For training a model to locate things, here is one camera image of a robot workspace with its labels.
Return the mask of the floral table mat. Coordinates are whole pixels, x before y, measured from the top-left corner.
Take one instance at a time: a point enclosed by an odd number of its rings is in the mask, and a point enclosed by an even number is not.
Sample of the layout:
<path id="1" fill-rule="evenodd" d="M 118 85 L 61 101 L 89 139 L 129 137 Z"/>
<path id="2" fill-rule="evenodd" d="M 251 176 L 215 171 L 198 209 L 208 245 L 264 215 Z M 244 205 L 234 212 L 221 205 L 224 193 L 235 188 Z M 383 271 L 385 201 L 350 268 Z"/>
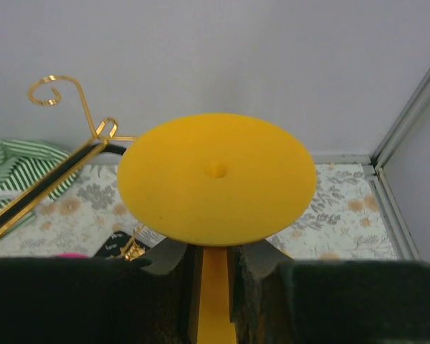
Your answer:
<path id="1" fill-rule="evenodd" d="M 306 212 L 268 238 L 296 259 L 396 259 L 397 254 L 363 167 L 320 164 Z M 121 200 L 117 166 L 87 165 L 0 238 L 0 256 L 92 256 L 118 231 L 138 232 L 149 247 L 164 237 L 141 225 Z"/>

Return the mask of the gold wine glass rack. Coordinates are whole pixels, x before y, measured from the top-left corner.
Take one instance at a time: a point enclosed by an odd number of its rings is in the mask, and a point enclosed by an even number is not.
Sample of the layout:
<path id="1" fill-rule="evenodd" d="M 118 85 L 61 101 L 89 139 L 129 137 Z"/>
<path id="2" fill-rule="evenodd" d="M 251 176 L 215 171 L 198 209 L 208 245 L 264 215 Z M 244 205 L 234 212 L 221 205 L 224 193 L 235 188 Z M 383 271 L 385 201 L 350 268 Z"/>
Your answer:
<path id="1" fill-rule="evenodd" d="M 106 117 L 98 126 L 95 126 L 82 86 L 74 77 L 68 75 L 48 75 L 43 77 L 28 89 L 27 96 L 29 100 L 41 106 L 59 104 L 62 97 L 56 87 L 51 88 L 54 97 L 48 100 L 40 100 L 34 96 L 34 92 L 38 87 L 56 81 L 68 81 L 75 85 L 90 129 L 90 137 L 59 165 L 0 210 L 0 239 L 4 238 L 11 231 L 11 228 L 22 220 L 24 215 L 39 205 L 45 196 L 48 196 L 56 187 L 78 172 L 90 160 L 102 153 L 122 155 L 125 152 L 125 148 L 117 143 L 133 142 L 137 139 L 135 136 L 118 135 L 118 121 L 112 117 Z"/>

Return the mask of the green striped cloth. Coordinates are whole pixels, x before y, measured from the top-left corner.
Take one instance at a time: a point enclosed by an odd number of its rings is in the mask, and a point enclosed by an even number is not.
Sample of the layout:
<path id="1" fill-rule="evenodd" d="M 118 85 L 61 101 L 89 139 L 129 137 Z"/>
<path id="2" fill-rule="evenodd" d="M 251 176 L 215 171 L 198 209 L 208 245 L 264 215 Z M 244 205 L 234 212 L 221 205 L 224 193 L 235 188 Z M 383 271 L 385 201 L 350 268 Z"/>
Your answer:
<path id="1" fill-rule="evenodd" d="M 0 140 L 0 210 L 69 155 L 55 145 L 35 140 Z"/>

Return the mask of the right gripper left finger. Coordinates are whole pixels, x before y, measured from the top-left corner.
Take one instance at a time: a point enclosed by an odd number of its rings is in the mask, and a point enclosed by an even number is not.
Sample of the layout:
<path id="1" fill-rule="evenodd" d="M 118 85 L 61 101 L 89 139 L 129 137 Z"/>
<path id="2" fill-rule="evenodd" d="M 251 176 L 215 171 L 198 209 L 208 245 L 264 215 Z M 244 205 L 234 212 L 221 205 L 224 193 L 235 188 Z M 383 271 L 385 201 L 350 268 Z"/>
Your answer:
<path id="1" fill-rule="evenodd" d="M 192 343 L 196 268 L 171 239 L 130 262 L 0 259 L 0 343 Z"/>

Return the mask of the pink plastic wine glass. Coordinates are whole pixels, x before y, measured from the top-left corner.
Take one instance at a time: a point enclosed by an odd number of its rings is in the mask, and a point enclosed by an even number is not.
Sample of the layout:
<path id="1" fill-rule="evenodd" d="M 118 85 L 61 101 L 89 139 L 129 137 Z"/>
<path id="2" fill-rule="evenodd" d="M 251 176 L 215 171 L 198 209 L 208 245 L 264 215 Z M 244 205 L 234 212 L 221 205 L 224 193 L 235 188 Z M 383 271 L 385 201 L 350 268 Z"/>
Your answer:
<path id="1" fill-rule="evenodd" d="M 54 257 L 55 258 L 63 258 L 63 259 L 88 259 L 89 258 L 85 254 L 79 254 L 79 253 L 74 253 L 74 252 L 58 254 L 58 255 L 55 255 Z"/>

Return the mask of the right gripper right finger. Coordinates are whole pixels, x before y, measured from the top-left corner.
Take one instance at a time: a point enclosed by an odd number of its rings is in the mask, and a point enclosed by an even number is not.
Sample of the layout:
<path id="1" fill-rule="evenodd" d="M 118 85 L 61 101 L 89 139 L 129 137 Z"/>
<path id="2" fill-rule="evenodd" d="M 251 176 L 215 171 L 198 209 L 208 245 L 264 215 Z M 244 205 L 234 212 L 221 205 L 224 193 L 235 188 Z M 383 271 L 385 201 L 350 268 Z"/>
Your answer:
<path id="1" fill-rule="evenodd" d="M 227 251 L 239 343 L 430 343 L 430 264 L 295 260 L 269 242 Z"/>

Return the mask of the orange wine glass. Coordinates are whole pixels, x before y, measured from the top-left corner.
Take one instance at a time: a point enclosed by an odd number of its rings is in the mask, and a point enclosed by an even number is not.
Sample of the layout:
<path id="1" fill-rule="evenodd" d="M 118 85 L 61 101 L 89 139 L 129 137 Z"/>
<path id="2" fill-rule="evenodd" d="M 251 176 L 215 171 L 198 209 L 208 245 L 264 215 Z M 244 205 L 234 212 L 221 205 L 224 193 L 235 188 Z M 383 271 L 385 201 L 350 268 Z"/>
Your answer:
<path id="1" fill-rule="evenodd" d="M 118 166 L 130 213 L 203 248 L 197 340 L 234 343 L 227 249 L 286 229 L 309 206 L 315 164 L 281 127 L 236 114 L 190 115 L 137 138 Z"/>

